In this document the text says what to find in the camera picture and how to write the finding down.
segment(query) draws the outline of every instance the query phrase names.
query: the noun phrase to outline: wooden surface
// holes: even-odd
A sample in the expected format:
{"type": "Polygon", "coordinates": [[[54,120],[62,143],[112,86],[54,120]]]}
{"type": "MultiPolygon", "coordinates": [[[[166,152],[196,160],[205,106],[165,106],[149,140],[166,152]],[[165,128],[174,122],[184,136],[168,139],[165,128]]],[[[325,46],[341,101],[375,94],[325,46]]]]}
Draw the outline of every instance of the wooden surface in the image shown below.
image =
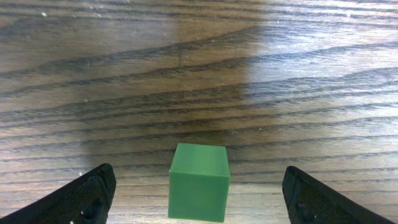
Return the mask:
{"type": "Polygon", "coordinates": [[[0,216],[108,162],[108,223],[192,223],[190,142],[227,146],[226,223],[288,223],[290,165],[398,222],[397,66],[395,0],[0,0],[0,216]]]}

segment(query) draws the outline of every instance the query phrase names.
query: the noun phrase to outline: dark wood grain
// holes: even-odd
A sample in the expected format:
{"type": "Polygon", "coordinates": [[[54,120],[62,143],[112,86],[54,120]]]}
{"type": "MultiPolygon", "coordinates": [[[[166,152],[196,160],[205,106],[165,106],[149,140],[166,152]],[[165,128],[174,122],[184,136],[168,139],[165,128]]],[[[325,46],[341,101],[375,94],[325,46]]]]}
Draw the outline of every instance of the dark wood grain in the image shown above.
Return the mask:
{"type": "Polygon", "coordinates": [[[1,0],[0,215],[108,162],[108,223],[191,223],[190,142],[228,149],[226,223],[288,223],[287,166],[398,222],[397,54],[398,1],[1,0]]]}

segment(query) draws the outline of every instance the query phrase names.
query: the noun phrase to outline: green block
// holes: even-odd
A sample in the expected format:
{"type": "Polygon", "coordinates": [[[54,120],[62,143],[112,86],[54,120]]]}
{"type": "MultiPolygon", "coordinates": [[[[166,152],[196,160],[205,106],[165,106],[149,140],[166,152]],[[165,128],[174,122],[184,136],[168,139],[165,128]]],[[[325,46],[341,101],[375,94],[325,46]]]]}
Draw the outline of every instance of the green block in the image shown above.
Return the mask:
{"type": "Polygon", "coordinates": [[[225,147],[179,143],[170,169],[169,218],[223,222],[230,178],[225,147]]]}

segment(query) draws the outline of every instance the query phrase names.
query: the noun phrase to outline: green cube front face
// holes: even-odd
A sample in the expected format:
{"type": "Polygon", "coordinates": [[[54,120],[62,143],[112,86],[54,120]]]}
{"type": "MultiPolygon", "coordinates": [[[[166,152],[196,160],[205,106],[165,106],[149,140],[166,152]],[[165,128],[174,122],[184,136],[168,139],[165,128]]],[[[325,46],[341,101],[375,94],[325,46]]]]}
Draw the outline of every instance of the green cube front face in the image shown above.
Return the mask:
{"type": "Polygon", "coordinates": [[[229,180],[225,147],[178,144],[170,169],[169,217],[223,222],[229,180]]]}

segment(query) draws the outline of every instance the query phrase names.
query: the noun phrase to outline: black object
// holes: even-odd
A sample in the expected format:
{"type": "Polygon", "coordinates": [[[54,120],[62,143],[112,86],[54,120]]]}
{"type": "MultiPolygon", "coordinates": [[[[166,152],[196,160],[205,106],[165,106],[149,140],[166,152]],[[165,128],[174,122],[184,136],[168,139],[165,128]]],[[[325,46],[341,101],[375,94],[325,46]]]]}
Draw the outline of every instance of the black object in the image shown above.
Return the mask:
{"type": "Polygon", "coordinates": [[[0,223],[106,223],[115,189],[112,166],[102,164],[0,223]]]}
{"type": "Polygon", "coordinates": [[[282,191],[292,224],[393,223],[342,196],[297,167],[286,169],[282,191]]]}

